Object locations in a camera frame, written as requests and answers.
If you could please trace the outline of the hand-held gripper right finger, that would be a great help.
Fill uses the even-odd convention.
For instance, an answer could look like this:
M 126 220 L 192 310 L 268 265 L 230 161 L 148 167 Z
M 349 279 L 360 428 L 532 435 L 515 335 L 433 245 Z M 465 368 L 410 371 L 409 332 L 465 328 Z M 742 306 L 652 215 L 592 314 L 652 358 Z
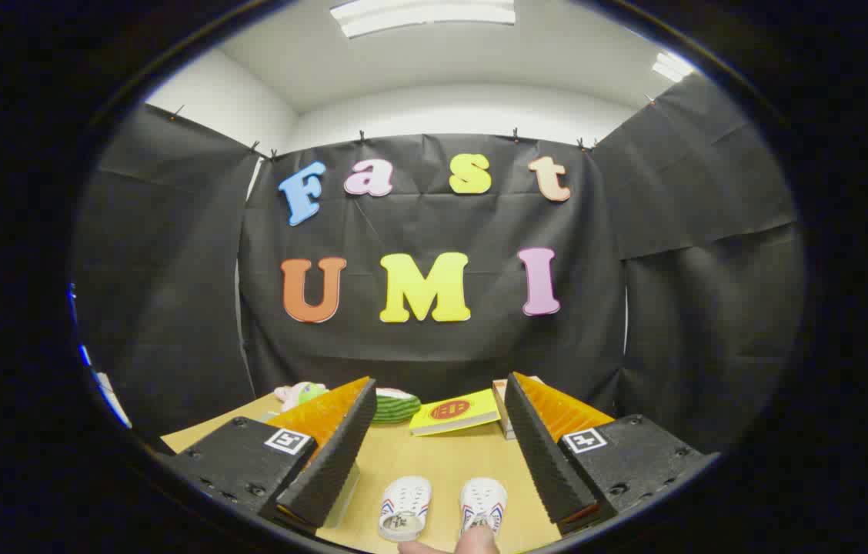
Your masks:
M 518 372 L 508 375 L 504 403 L 539 500 L 564 536 L 641 511 L 718 459 L 645 415 L 614 419 Z

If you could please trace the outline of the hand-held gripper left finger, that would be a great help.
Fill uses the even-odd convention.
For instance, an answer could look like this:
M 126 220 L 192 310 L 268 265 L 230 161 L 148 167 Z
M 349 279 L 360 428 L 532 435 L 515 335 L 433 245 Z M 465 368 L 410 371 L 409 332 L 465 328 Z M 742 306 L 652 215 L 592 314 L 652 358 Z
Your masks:
M 324 526 L 376 413 L 370 376 L 261 422 L 236 416 L 163 462 L 234 511 L 314 534 Z

